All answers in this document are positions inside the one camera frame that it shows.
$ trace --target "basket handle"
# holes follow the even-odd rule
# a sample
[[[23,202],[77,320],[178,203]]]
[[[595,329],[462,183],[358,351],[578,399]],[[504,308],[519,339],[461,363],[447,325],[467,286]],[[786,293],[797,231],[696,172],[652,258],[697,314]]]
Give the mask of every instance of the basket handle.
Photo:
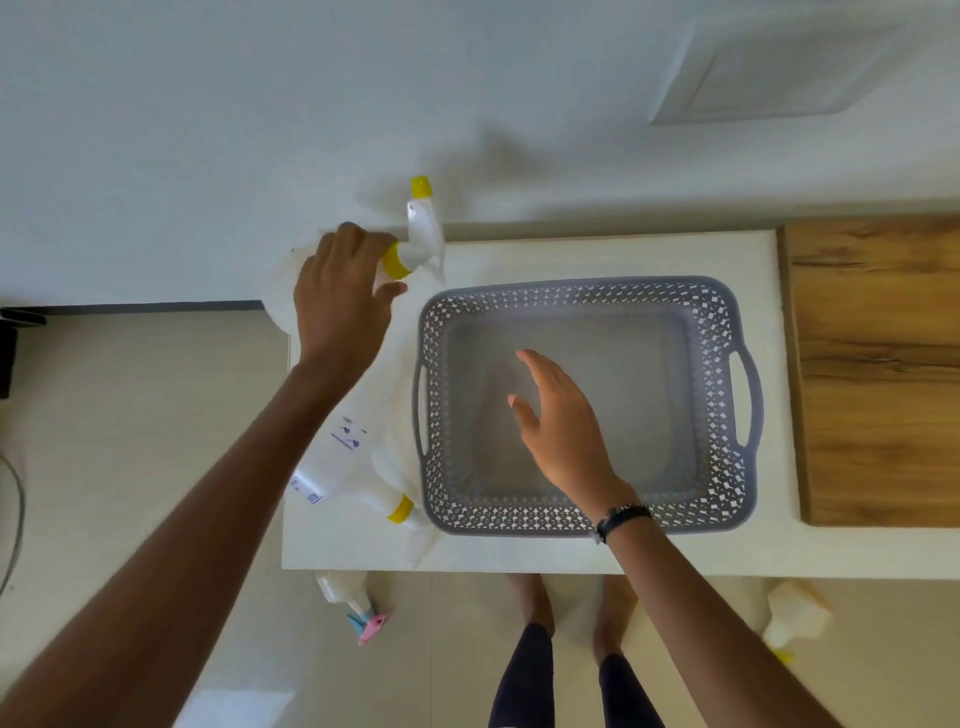
[[[413,412],[414,442],[417,443],[417,456],[420,458],[421,466],[423,466],[424,462],[426,461],[426,454],[423,452],[423,442],[420,439],[420,373],[424,371],[426,371],[426,366],[423,364],[423,360],[420,358],[420,354],[418,353],[417,363],[414,365]]]
[[[756,458],[760,435],[763,433],[763,390],[760,388],[760,372],[756,370],[754,358],[750,356],[742,339],[736,342],[732,350],[740,356],[743,371],[747,375],[747,386],[750,388],[750,434],[747,436],[747,444],[741,449],[751,458]]]

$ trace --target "yellow spray nozzle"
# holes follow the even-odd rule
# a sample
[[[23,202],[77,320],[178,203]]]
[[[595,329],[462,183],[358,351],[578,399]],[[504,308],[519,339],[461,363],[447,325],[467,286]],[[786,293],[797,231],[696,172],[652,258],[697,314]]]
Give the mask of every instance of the yellow spray nozzle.
[[[424,197],[433,197],[433,190],[430,188],[430,180],[425,176],[414,177],[410,180],[410,190],[415,200],[422,200]]]

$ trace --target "dark pants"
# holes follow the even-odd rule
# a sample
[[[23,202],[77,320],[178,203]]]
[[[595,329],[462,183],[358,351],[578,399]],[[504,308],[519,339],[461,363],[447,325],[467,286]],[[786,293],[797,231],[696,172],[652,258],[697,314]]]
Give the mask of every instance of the dark pants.
[[[663,728],[650,698],[622,655],[600,666],[607,728]],[[553,644],[540,625],[528,624],[493,700],[490,728],[553,728]]]

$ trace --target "person's left hand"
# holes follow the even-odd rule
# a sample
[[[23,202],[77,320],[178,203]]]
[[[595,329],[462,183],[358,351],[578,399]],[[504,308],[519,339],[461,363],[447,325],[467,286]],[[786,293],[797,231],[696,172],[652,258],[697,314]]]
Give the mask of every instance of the person's left hand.
[[[406,283],[373,292],[376,264],[396,242],[386,232],[344,223],[320,240],[294,288],[300,362],[315,366],[346,394],[373,364],[390,324],[390,304]]]

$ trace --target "gray plastic basket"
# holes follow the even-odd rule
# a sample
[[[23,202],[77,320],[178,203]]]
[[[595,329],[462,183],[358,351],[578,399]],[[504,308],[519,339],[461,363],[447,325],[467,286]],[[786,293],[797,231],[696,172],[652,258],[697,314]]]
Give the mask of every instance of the gray plastic basket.
[[[724,530],[750,516],[763,403],[730,289],[693,277],[553,280],[444,291],[420,314],[414,431],[424,509],[441,530],[592,533],[520,442],[506,397],[520,394],[538,412],[539,397],[517,348],[553,358],[584,390],[614,469],[665,530]],[[751,396],[742,447],[733,352]]]

